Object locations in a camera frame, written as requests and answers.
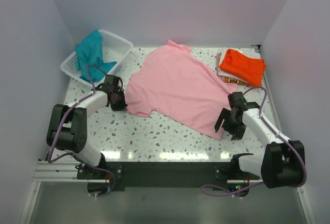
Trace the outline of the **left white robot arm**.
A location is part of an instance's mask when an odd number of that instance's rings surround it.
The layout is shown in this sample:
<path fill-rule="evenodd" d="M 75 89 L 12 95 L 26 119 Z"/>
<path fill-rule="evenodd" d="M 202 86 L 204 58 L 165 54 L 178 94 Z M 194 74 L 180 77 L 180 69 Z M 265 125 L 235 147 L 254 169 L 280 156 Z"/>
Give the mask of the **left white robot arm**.
<path fill-rule="evenodd" d="M 69 105 L 53 107 L 46 142 L 50 146 L 48 163 L 65 156 L 72 156 L 96 179 L 106 175 L 105 156 L 88 142 L 87 119 L 103 107 L 113 111 L 126 111 L 127 104 L 120 77 L 106 75 L 103 83 L 94 86 L 91 92 Z"/>

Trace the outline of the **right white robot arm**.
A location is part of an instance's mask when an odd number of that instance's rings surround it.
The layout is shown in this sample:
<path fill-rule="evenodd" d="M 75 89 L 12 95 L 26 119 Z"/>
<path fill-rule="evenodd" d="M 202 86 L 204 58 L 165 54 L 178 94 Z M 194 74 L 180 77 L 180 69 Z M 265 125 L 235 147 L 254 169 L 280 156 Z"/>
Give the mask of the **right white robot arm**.
<path fill-rule="evenodd" d="M 243 92 L 228 95 L 229 109 L 223 108 L 214 126 L 233 140 L 241 140 L 250 129 L 264 148 L 264 154 L 235 154 L 228 168 L 235 179 L 251 173 L 261 178 L 267 188 L 301 187 L 307 180 L 305 149 L 299 140 L 291 140 L 262 113 L 262 104 L 248 102 Z"/>

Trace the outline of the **pink t-shirt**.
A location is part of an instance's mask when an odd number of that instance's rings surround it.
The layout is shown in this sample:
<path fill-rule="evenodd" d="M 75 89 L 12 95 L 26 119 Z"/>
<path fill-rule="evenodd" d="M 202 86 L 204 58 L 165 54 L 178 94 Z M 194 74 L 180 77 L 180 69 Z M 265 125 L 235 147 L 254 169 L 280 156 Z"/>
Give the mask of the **pink t-shirt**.
<path fill-rule="evenodd" d="M 221 139 L 215 131 L 227 96 L 237 85 L 223 82 L 213 70 L 191 55 L 191 48 L 171 40 L 149 53 L 131 75 L 125 91 L 127 111 L 149 117 L 157 111 L 191 129 Z"/>

